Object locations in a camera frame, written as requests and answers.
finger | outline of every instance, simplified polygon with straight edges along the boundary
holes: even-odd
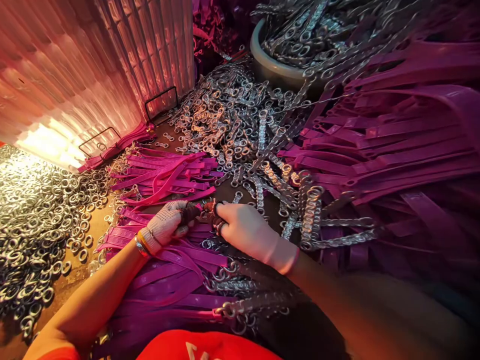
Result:
[[[201,214],[200,209],[196,206],[178,209],[177,211],[181,213],[181,225],[187,225]]]
[[[228,238],[229,230],[230,230],[230,226],[227,223],[224,223],[220,228],[220,235],[225,240],[227,240],[226,237]]]
[[[172,238],[179,239],[183,238],[189,232],[189,227],[187,225],[179,226],[172,235]]]
[[[235,208],[238,206],[238,204],[222,204],[219,203],[216,206],[216,213],[218,214],[219,217],[224,219],[227,223],[231,223],[234,220],[235,216]]]
[[[175,226],[178,226],[182,222],[182,214],[179,212],[174,213],[171,216],[171,220],[168,220],[168,221],[172,221],[175,224]]]
[[[170,201],[165,204],[165,206],[168,206],[168,210],[178,210],[178,209],[185,209],[187,207],[187,204],[189,203],[188,200],[175,200],[175,201]]]

red shirt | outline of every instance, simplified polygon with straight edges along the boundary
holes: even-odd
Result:
[[[250,340],[223,332],[170,330],[157,335],[143,349],[137,360],[279,360],[273,352]],[[80,360],[74,348],[62,347],[46,353],[39,360]]]

gloved hand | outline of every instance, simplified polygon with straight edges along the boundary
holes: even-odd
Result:
[[[255,208],[245,204],[221,204],[216,213],[227,224],[221,236],[234,247],[285,275],[299,257],[299,248],[281,238]]]
[[[194,221],[192,220],[187,225],[179,226],[182,222],[180,209],[193,206],[195,204],[187,200],[167,202],[148,222],[146,227],[138,232],[138,237],[151,255],[158,253],[172,239],[178,239],[187,234],[189,226],[193,226]]]

person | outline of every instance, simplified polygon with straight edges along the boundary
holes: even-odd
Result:
[[[167,203],[136,238],[73,293],[32,342],[24,360],[87,358],[97,334],[122,301],[129,283],[148,261],[146,253],[154,255],[162,251],[172,239],[187,232],[188,227],[179,227],[181,209],[187,206],[187,201],[182,200]],[[223,238],[296,284],[339,330],[355,359],[458,359],[458,354],[453,353],[455,346],[449,348],[455,337],[445,332],[432,336],[432,326],[425,331],[425,327],[412,325],[408,317],[392,307],[374,302],[373,297],[362,296],[369,286],[359,290],[355,281],[361,283],[361,280],[345,281],[330,274],[294,244],[282,239],[252,206],[220,203],[216,212],[225,220],[220,229]],[[455,329],[454,333],[463,339],[464,328],[457,318],[434,301],[415,292],[412,295],[411,289],[403,286],[397,291],[391,284],[383,283],[381,288],[387,289],[383,296],[394,298],[400,294],[403,305],[414,298],[421,323],[435,323],[437,326],[433,328]],[[138,359],[153,358],[279,359],[269,350],[239,336],[185,330],[159,334],[138,356]]]

glove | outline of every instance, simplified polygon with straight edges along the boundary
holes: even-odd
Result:
[[[184,237],[188,233],[189,226],[193,226],[194,221],[179,226],[182,222],[181,211],[194,206],[194,203],[187,200],[167,202],[146,227],[138,232],[139,239],[151,255],[158,253],[172,239]]]
[[[221,204],[216,213],[227,223],[221,236],[234,247],[287,274],[299,257],[299,248],[280,237],[255,208],[245,204]]]

